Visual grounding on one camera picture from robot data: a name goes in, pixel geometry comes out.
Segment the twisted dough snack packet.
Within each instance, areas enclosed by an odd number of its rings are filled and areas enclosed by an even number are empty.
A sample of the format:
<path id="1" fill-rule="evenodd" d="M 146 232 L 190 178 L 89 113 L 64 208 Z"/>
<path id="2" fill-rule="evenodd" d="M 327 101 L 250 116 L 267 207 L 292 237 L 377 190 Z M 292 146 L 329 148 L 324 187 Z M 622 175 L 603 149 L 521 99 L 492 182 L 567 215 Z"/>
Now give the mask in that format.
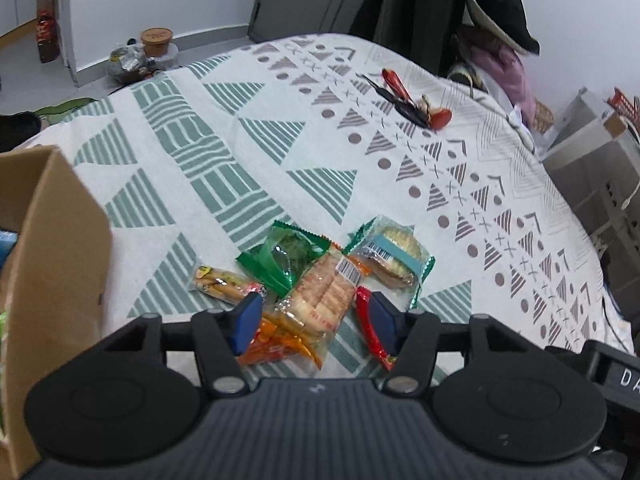
<path id="1" fill-rule="evenodd" d="M 197 266 L 186 287 L 192 292 L 220 300 L 225 304 L 236 306 L 247 295 L 256 292 L 262 298 L 267 291 L 262 283 L 250 280 L 244 275 L 212 266 Z"/>

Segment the red snack stick packet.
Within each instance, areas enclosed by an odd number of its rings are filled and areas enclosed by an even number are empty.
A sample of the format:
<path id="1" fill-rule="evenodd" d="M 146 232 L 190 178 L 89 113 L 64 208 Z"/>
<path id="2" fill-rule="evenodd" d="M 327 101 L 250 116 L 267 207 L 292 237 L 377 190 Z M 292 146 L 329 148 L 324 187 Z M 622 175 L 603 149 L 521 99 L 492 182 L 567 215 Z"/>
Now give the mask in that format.
<path id="1" fill-rule="evenodd" d="M 372 292 L 363 286 L 359 286 L 355 294 L 355 312 L 360 325 L 360 330 L 369 350 L 373 356 L 388 372 L 395 364 L 395 358 L 390 356 L 378 339 L 370 319 L 370 300 Z"/>

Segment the round cookie packet teal band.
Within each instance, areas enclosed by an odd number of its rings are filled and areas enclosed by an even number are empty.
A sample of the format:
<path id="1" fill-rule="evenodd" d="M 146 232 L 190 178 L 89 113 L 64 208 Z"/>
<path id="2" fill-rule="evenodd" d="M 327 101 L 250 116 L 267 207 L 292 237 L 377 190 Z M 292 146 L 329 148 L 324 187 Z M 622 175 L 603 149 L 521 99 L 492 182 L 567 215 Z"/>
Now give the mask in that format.
<path id="1" fill-rule="evenodd" d="M 401 311 L 416 308 L 436 263 L 410 226 L 385 216 L 374 217 L 356 229 L 344 254 L 383 284 L 390 293 L 388 298 Z"/>

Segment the orange cracker packet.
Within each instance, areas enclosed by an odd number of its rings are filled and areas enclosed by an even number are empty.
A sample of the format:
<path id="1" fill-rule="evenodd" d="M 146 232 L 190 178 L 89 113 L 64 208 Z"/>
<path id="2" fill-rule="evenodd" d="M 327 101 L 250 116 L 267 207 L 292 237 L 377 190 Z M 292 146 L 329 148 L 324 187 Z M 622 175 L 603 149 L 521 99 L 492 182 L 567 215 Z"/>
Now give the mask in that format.
<path id="1" fill-rule="evenodd" d="M 255 365 L 303 356 L 322 367 L 360 280 L 356 262 L 343 255 L 340 246 L 329 244 L 284 298 L 265 307 L 240 363 Z"/>

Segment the green snack packet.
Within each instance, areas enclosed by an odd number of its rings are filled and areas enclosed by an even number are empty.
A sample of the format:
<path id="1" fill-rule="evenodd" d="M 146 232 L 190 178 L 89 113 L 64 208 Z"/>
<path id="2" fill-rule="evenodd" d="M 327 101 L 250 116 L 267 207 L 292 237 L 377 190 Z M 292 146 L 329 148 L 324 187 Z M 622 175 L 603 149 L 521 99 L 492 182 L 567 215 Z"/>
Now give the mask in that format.
<path id="1" fill-rule="evenodd" d="M 266 289 L 283 298 L 330 246 L 325 236 L 276 220 L 265 240 L 241 252 L 236 261 Z"/>

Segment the brown cardboard box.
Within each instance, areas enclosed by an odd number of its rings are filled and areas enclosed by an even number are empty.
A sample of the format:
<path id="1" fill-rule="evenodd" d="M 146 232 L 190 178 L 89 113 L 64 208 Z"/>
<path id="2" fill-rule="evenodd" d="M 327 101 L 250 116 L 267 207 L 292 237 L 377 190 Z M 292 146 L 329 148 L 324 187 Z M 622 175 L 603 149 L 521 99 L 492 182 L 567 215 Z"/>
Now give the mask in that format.
<path id="1" fill-rule="evenodd" d="M 55 146 L 2 155 L 1 227 L 17 235 L 1 269 L 1 475 L 17 479 L 40 459 L 27 393 L 101 337 L 112 234 Z"/>

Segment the patterned bed blanket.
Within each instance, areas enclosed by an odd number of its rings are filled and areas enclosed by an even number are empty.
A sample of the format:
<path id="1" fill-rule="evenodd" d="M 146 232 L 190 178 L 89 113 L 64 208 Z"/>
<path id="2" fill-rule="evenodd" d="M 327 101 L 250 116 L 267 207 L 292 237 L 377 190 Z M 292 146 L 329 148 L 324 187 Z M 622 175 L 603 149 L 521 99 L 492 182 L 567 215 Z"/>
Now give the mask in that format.
<path id="1" fill-rule="evenodd" d="M 452 111 L 413 125 L 358 74 L 389 68 Z M 101 336 L 206 300 L 194 266 L 223 269 L 276 220 L 346 244 L 377 216 L 435 256 L 419 306 L 488 314 L 541 347 L 630 350 L 597 253 L 525 130 L 485 93 L 343 35 L 300 36 L 194 62 L 97 100 L 38 136 L 105 212 L 112 263 Z"/>

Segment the green dinosaur rug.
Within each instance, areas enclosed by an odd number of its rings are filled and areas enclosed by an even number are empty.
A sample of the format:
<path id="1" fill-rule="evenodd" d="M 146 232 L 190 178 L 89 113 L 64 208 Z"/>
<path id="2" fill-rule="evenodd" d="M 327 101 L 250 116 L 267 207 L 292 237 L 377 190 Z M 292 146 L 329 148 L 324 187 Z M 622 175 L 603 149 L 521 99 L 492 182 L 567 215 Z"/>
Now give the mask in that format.
<path id="1" fill-rule="evenodd" d="M 78 98 L 65 101 L 58 105 L 41 107 L 39 110 L 35 110 L 35 114 L 41 119 L 45 120 L 48 124 L 57 124 L 63 120 L 67 115 L 80 110 L 84 106 L 96 102 L 93 98 Z"/>

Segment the black clothes pile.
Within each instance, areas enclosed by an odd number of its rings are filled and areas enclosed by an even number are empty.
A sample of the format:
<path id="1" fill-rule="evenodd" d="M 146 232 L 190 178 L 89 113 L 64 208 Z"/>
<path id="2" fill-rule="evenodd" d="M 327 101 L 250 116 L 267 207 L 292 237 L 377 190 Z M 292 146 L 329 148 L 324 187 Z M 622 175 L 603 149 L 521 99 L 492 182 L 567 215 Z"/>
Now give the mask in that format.
<path id="1" fill-rule="evenodd" d="M 40 133 L 41 120 L 33 112 L 0 115 L 0 152 L 14 150 L 23 142 Z"/>

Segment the brown lidded jar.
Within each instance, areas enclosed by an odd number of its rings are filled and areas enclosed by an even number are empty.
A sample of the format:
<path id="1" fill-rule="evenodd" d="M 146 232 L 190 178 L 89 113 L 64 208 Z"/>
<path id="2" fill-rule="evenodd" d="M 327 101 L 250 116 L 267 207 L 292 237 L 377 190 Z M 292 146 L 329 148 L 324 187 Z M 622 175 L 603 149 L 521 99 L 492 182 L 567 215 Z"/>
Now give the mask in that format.
<path id="1" fill-rule="evenodd" d="M 145 54 L 149 58 L 160 58 L 168 52 L 172 31 L 166 27 L 145 29 L 140 36 Z"/>

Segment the black jacket on chair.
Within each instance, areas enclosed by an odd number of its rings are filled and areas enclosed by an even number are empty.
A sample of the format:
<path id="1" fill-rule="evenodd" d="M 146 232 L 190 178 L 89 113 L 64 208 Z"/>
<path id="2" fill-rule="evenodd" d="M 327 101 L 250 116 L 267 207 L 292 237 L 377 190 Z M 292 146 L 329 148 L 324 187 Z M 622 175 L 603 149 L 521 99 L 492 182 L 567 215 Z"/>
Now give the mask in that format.
<path id="1" fill-rule="evenodd" d="M 465 15 L 514 51 L 540 53 L 522 0 L 363 0 L 349 33 L 444 76 L 457 61 Z"/>

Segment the black office chair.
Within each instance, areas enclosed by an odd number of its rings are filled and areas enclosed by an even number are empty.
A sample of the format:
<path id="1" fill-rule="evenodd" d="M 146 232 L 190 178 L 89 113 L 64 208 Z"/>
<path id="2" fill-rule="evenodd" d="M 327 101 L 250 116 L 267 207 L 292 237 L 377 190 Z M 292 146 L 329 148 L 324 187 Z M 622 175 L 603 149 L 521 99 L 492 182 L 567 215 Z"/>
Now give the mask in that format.
<path id="1" fill-rule="evenodd" d="M 374 41 L 445 76 L 458 52 L 464 7 L 465 0 L 383 0 Z"/>

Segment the dark soda bottle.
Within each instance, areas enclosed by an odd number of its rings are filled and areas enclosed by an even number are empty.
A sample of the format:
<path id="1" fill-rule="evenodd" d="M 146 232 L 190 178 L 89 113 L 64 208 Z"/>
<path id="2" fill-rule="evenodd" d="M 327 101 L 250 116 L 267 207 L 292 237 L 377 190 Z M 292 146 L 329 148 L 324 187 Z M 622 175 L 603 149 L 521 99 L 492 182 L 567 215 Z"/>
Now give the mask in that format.
<path id="1" fill-rule="evenodd" d="M 48 10 L 38 12 L 36 40 L 41 63 L 50 63 L 60 55 L 56 19 Z"/>

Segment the red keychain with keys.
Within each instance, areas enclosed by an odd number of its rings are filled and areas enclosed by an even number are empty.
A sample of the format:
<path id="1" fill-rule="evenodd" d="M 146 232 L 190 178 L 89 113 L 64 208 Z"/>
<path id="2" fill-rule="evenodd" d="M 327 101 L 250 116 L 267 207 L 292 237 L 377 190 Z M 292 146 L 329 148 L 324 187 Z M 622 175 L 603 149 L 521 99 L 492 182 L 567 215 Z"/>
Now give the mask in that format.
<path id="1" fill-rule="evenodd" d="M 381 70 L 383 84 L 377 84 L 369 76 L 358 74 L 396 112 L 413 125 L 432 131 L 440 131 L 451 122 L 452 111 L 446 107 L 433 106 L 425 96 L 415 100 L 398 73 L 389 68 Z"/>

